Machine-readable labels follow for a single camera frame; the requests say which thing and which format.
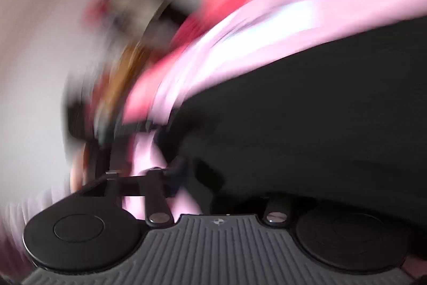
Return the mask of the black pants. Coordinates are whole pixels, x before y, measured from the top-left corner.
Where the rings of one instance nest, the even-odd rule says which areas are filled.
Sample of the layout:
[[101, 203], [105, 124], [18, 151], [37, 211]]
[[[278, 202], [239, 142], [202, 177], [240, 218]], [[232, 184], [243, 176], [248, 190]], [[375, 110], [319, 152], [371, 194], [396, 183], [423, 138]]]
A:
[[426, 256], [426, 18], [324, 43], [208, 88], [156, 139], [204, 213], [296, 215], [317, 258], [356, 224]]

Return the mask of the pink printed bed sheet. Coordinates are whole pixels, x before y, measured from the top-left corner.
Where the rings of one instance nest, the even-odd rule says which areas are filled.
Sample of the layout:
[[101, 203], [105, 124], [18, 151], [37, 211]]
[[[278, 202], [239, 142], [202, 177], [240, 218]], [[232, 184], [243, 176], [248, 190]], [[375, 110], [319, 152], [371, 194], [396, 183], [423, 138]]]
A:
[[[426, 0], [249, 0], [178, 58], [147, 119], [166, 127], [175, 109], [208, 88], [321, 44], [418, 17], [426, 18]], [[167, 163], [159, 134], [136, 137], [135, 172]], [[175, 218], [203, 213], [185, 185], [168, 202]]]

